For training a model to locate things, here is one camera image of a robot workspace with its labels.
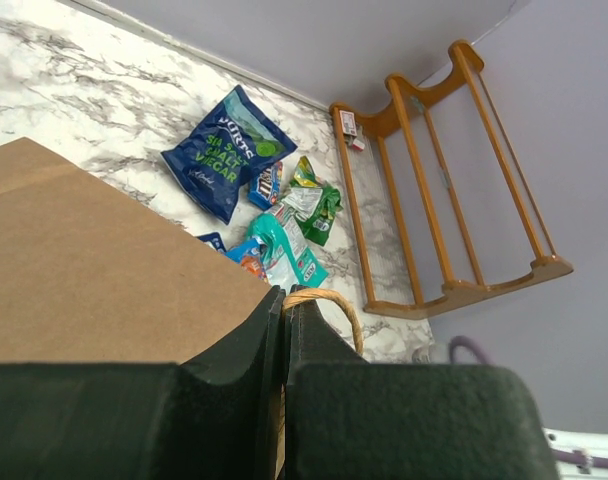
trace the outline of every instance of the wooden dowel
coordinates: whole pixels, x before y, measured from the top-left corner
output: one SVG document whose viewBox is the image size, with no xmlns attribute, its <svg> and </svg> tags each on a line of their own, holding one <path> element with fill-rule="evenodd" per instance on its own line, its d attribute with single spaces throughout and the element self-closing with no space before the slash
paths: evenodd
<svg viewBox="0 0 608 480">
<path fill-rule="evenodd" d="M 504 128 L 504 125 L 502 125 L 502 121 L 500 120 L 500 116 L 497 113 L 495 104 L 493 103 L 493 99 L 491 98 L 488 88 L 486 88 L 486 83 L 484 83 L 484 79 L 482 78 L 481 73 L 478 73 L 477 76 L 480 79 L 480 84 L 482 85 L 482 88 L 484 89 L 484 94 L 486 95 L 486 98 L 488 99 L 488 103 L 491 106 L 491 110 L 493 111 L 495 120 L 497 121 L 497 124 L 500 127 L 500 132 L 502 132 L 502 136 L 504 137 L 504 141 L 506 142 L 508 151 L 510 152 L 511 157 L 513 157 L 513 163 L 515 164 L 515 169 L 517 170 L 517 174 L 520 176 L 520 179 L 522 180 L 522 184 L 524 185 L 524 189 L 526 190 L 526 195 L 528 195 L 528 199 L 530 200 L 531 205 L 533 206 L 533 211 L 535 212 L 537 221 L 540 223 L 540 227 L 542 228 L 544 237 L 546 237 L 546 242 L 548 243 L 548 247 L 551 249 L 551 254 L 556 255 L 555 247 L 553 246 L 553 241 L 551 240 L 551 236 L 549 235 L 548 230 L 546 229 L 546 225 L 544 224 L 544 220 L 542 219 L 542 214 L 540 213 L 540 209 L 537 207 L 537 203 L 535 203 L 535 198 L 533 197 L 533 194 L 531 193 L 531 189 L 529 188 L 528 183 L 526 182 L 526 177 L 524 176 L 524 172 L 522 172 L 522 167 L 520 166 L 520 162 L 517 160 L 517 155 L 515 154 L 513 145 L 511 145 L 511 141 L 508 139 L 508 135 L 506 134 L 506 129 Z"/>
<path fill-rule="evenodd" d="M 437 139 L 437 132 L 435 131 L 433 119 L 431 118 L 431 114 L 426 108 L 424 109 L 424 120 L 426 120 L 428 132 L 431 135 L 431 141 L 433 142 L 433 148 L 435 148 L 437 163 L 444 172 L 444 175 L 446 176 L 446 180 L 448 182 L 448 196 L 451 199 L 453 211 L 455 212 L 455 218 L 457 218 L 457 224 L 459 225 L 460 232 L 462 233 L 462 239 L 464 240 L 464 246 L 466 247 L 466 252 L 468 253 L 468 259 L 471 263 L 471 268 L 473 269 L 473 275 L 475 275 L 475 281 L 478 285 L 484 285 L 484 277 L 482 276 L 482 270 L 480 269 L 480 264 L 478 263 L 477 256 L 475 255 L 473 242 L 471 240 L 471 236 L 468 233 L 466 222 L 464 221 L 464 214 L 462 213 L 460 202 L 457 200 L 457 194 L 455 193 L 455 185 L 453 185 L 451 174 L 448 171 L 448 166 L 446 165 L 446 160 L 444 159 L 442 147 L 440 146 L 440 142 Z"/>
<path fill-rule="evenodd" d="M 445 282 L 450 282 L 454 280 L 453 269 L 451 268 L 448 253 L 446 251 L 446 247 L 444 246 L 444 239 L 442 238 L 442 232 L 435 213 L 435 207 L 433 207 L 431 192 L 428 188 L 426 177 L 424 176 L 424 169 L 422 168 L 422 164 L 420 162 L 417 145 L 415 144 L 413 133 L 411 132 L 411 125 L 408 120 L 404 99 L 402 98 L 400 89 L 395 81 L 389 83 L 389 89 L 391 91 L 391 95 L 393 96 L 393 103 L 395 104 L 395 110 L 402 127 L 402 133 L 404 134 L 404 139 L 406 140 L 406 146 L 411 156 L 411 163 L 415 172 L 415 179 L 417 180 L 417 186 L 419 187 L 422 203 L 424 204 L 424 210 L 426 211 L 426 218 L 433 237 L 433 243 L 435 244 L 437 259 L 439 260 L 440 268 L 442 269 L 442 276 L 444 277 Z"/>
<path fill-rule="evenodd" d="M 486 129 L 486 133 L 488 135 L 488 139 L 491 142 L 491 146 L 493 147 L 493 151 L 495 152 L 495 156 L 497 157 L 497 161 L 500 164 L 500 168 L 502 169 L 502 173 L 504 174 L 504 179 L 508 185 L 508 189 L 511 192 L 511 196 L 513 197 L 513 202 L 515 203 L 515 207 L 520 215 L 520 219 L 522 220 L 522 225 L 524 225 L 524 230 L 526 230 L 526 235 L 528 237 L 529 242 L 531 243 L 531 248 L 533 249 L 533 253 L 535 254 L 535 258 L 541 258 L 544 256 L 542 253 L 542 247 L 540 246 L 540 242 L 535 235 L 535 231 L 533 230 L 533 225 L 531 224 L 531 219 L 524 208 L 524 203 L 522 202 L 522 197 L 517 191 L 517 187 L 515 185 L 515 180 L 513 179 L 513 174 L 511 172 L 510 167 L 508 166 L 508 162 L 504 157 L 504 152 L 502 152 L 502 148 L 497 140 L 497 135 L 493 130 L 493 126 L 491 125 L 490 118 L 488 113 L 486 113 L 486 109 L 484 108 L 484 104 L 482 103 L 482 99 L 480 97 L 479 92 L 477 91 L 477 87 L 475 86 L 473 76 L 471 73 L 471 68 L 469 67 L 466 58 L 460 52 L 459 49 L 455 49 L 455 57 L 457 62 L 462 69 L 462 73 L 464 74 L 464 79 L 468 84 L 469 89 L 471 90 L 471 95 L 473 96 L 473 101 L 477 106 L 477 111 L 480 114 L 482 119 L 482 123 L 484 124 L 484 128 Z"/>
<path fill-rule="evenodd" d="M 360 265 L 362 266 L 362 276 L 364 277 L 366 299 L 368 303 L 372 303 L 375 301 L 373 276 L 371 275 L 371 266 L 368 263 L 368 253 L 366 251 L 366 242 L 364 241 L 364 230 L 362 229 L 362 221 L 360 220 L 360 215 L 357 209 L 357 198 L 355 198 L 353 175 L 351 174 L 351 166 L 348 161 L 348 150 L 346 148 L 346 144 L 341 140 L 344 138 L 344 132 L 342 132 L 342 121 L 340 119 L 340 112 L 338 109 L 333 110 L 333 125 L 335 127 L 335 138 L 340 151 L 342 171 L 344 172 L 344 180 L 346 181 L 346 193 L 348 195 L 348 203 L 351 207 L 351 218 L 353 219 L 353 228 L 355 229 L 357 250 L 360 254 Z"/>
<path fill-rule="evenodd" d="M 395 179 L 393 177 L 393 170 L 391 168 L 391 163 L 388 158 L 386 143 L 384 142 L 384 139 L 382 137 L 377 137 L 377 146 L 380 149 L 380 157 L 382 159 L 384 176 L 386 178 L 386 184 L 388 185 L 388 191 L 391 197 L 391 205 L 393 206 L 393 216 L 395 217 L 395 223 L 397 223 L 397 229 L 400 233 L 400 240 L 402 241 L 402 250 L 404 251 L 404 258 L 406 259 L 408 278 L 411 281 L 413 299 L 416 305 L 423 305 L 424 296 L 422 295 L 422 286 L 420 285 L 420 279 L 417 275 L 415 259 L 413 258 L 413 250 L 411 248 L 411 241 L 408 236 L 408 230 L 406 230 L 406 222 L 404 221 L 404 215 L 402 214 L 400 199 L 397 195 L 397 187 L 395 186 Z"/>
</svg>

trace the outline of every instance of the candy wrapper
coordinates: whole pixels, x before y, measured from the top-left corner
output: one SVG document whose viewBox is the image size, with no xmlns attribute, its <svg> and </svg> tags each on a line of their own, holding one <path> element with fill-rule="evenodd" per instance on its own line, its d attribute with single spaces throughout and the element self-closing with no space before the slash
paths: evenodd
<svg viewBox="0 0 608 480">
<path fill-rule="evenodd" d="M 296 148 L 238 85 L 162 156 L 189 197 L 228 225 L 240 187 Z"/>
<path fill-rule="evenodd" d="M 260 242 L 256 238 L 249 238 L 244 243 L 230 249 L 226 256 L 235 263 L 239 263 L 246 271 L 268 283 L 266 271 L 260 260 Z"/>
<path fill-rule="evenodd" d="M 271 285 L 287 292 L 292 285 L 319 287 L 328 273 L 306 244 L 295 220 L 295 210 L 278 202 L 251 222 L 248 238 L 258 238 L 262 264 Z"/>
<path fill-rule="evenodd" d="M 306 157 L 300 158 L 290 187 L 280 202 L 297 212 L 295 219 L 305 238 L 326 245 L 335 215 L 342 210 L 340 191 L 317 177 Z"/>
<path fill-rule="evenodd" d="M 248 199 L 262 210 L 268 210 L 277 203 L 282 181 L 282 162 L 277 162 L 251 180 Z"/>
</svg>

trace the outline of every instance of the wooden rack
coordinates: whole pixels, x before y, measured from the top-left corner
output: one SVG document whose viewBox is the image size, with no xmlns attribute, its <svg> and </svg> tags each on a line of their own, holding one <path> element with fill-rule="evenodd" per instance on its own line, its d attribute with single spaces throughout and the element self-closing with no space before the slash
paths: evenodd
<svg viewBox="0 0 608 480">
<path fill-rule="evenodd" d="M 451 45 L 449 48 L 449 56 L 453 64 L 451 73 L 444 81 L 433 87 L 417 87 L 412 85 L 401 74 L 394 73 L 389 75 L 386 79 L 386 87 L 391 94 L 392 101 L 384 110 L 377 114 L 365 115 L 342 103 L 334 103 L 330 108 L 335 125 L 335 134 L 340 150 L 348 200 L 357 237 L 362 274 L 364 276 L 367 297 L 367 303 L 364 310 L 369 313 L 408 319 L 423 319 L 455 310 L 466 305 L 481 302 L 482 300 L 493 298 L 498 295 L 513 292 L 537 283 L 552 280 L 573 271 L 571 264 L 558 256 L 555 252 L 551 237 L 544 225 L 542 216 L 540 215 L 533 195 L 526 183 L 522 169 L 517 161 L 515 151 L 511 146 L 506 131 L 499 119 L 497 110 L 490 98 L 488 89 L 481 77 L 484 62 L 473 50 L 472 46 L 464 40 L 457 41 Z M 453 181 L 450 178 L 448 166 L 442 153 L 442 148 L 430 114 L 431 107 L 464 86 L 470 89 L 475 106 L 484 125 L 484 129 L 488 134 L 488 139 L 493 148 L 493 152 L 497 157 L 503 177 L 510 191 L 512 200 L 515 203 L 521 223 L 535 256 L 535 259 L 530 263 L 530 273 L 515 278 L 514 280 L 494 285 L 488 285 L 484 282 L 482 269 L 480 268 L 480 264 L 476 257 L 471 235 L 469 234 L 466 222 L 464 221 L 464 215 L 455 192 Z M 409 103 L 412 105 L 410 110 L 407 108 Z M 498 132 L 496 131 L 494 122 L 491 120 L 492 117 L 489 116 L 487 107 L 490 108 L 490 115 L 493 115 L 497 122 L 495 126 L 498 127 L 497 129 L 499 129 L 501 137 L 498 137 Z M 342 132 L 340 119 L 340 111 L 342 110 L 350 111 L 355 114 L 356 122 L 362 127 L 364 135 L 379 149 L 382 162 L 381 167 L 390 193 L 393 216 L 400 235 L 406 270 L 408 271 L 415 302 L 414 304 L 402 305 L 378 300 L 376 298 L 364 239 L 362 220 L 360 218 L 349 165 L 349 154 Z M 474 282 L 458 279 L 453 273 L 453 268 L 449 260 L 449 252 L 445 246 L 440 229 L 440 222 L 437 218 L 436 210 L 431 198 L 431 191 L 425 178 L 423 166 L 420 162 L 418 147 L 413 135 L 413 130 L 411 129 L 411 122 L 409 119 L 413 118 L 415 115 L 422 115 L 424 117 L 439 167 L 442 169 L 444 176 L 447 179 L 448 195 L 474 274 Z M 424 300 L 413 248 L 407 234 L 405 218 L 398 198 L 397 186 L 393 178 L 388 152 L 386 150 L 385 139 L 399 130 L 402 131 L 406 147 L 408 148 L 410 163 L 417 180 L 417 187 L 422 198 L 443 277 L 442 296 L 428 301 Z M 518 188 L 516 183 L 516 176 L 523 186 L 521 189 Z"/>
</svg>

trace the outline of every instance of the blue snack bag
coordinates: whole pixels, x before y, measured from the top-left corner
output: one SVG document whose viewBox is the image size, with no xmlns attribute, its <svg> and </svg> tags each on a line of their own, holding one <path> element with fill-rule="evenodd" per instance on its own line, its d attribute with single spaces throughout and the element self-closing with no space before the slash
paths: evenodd
<svg viewBox="0 0 608 480">
<path fill-rule="evenodd" d="M 268 210 L 277 203 L 282 181 L 282 162 L 277 162 L 251 180 L 248 199 L 262 210 Z"/>
<path fill-rule="evenodd" d="M 219 233 L 207 233 L 206 235 L 199 235 L 197 238 L 198 240 L 210 245 L 213 250 L 220 253 L 226 253 L 226 247 L 224 246 L 224 242 L 222 241 L 222 237 Z"/>
<path fill-rule="evenodd" d="M 232 248 L 226 256 L 240 264 L 247 272 L 268 283 L 266 270 L 260 258 L 260 242 L 257 238 L 249 238 L 237 247 Z"/>
<path fill-rule="evenodd" d="M 240 187 L 296 148 L 238 85 L 162 156 L 188 196 L 228 225 Z"/>
</svg>

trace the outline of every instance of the brown cardboard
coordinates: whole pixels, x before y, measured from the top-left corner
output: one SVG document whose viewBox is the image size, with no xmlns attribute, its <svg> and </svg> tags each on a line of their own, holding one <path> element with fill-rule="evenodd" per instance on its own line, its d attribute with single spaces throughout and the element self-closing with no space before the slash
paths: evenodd
<svg viewBox="0 0 608 480">
<path fill-rule="evenodd" d="M 183 362 L 268 290 L 32 140 L 0 147 L 0 362 Z"/>
</svg>

